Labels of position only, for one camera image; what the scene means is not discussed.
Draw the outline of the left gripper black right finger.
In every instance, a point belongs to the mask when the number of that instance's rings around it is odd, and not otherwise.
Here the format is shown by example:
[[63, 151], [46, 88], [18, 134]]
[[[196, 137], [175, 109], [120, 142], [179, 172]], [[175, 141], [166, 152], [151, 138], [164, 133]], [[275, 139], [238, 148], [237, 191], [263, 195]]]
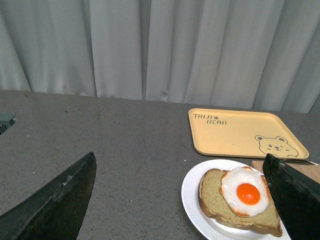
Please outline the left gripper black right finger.
[[262, 166], [271, 197], [292, 240], [320, 238], [320, 184], [277, 157]]

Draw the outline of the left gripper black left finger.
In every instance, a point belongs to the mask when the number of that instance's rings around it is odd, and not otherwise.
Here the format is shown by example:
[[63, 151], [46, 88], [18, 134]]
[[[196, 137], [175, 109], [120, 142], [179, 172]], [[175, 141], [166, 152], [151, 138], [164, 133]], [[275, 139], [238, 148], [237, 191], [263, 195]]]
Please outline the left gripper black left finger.
[[2, 240], [75, 240], [96, 179], [93, 152], [0, 217]]

